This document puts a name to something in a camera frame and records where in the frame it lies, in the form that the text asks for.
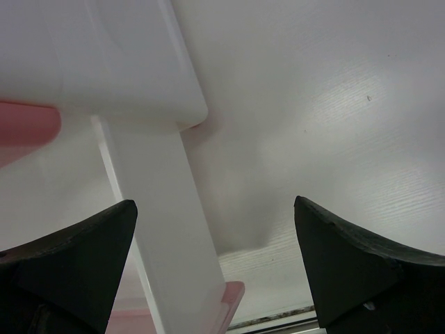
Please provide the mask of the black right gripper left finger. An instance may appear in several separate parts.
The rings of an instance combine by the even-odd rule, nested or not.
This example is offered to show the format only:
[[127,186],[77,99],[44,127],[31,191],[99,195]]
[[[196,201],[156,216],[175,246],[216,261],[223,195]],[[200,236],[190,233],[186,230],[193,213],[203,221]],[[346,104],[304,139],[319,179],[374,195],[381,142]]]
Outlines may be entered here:
[[105,333],[138,209],[123,200],[1,252],[2,333]]

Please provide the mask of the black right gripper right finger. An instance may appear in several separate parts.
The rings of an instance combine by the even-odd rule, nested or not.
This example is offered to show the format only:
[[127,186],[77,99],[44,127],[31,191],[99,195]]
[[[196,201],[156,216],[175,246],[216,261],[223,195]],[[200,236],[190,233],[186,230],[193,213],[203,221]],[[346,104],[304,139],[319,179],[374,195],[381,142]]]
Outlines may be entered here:
[[302,196],[294,221],[327,333],[444,332],[444,256],[361,228]]

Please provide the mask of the dark pink drawer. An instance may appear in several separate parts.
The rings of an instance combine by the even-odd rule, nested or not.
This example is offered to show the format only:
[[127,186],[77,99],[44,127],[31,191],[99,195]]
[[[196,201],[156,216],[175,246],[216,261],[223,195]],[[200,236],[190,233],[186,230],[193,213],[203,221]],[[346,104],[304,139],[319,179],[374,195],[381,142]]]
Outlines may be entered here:
[[1,102],[1,167],[52,142],[62,119],[52,106]]

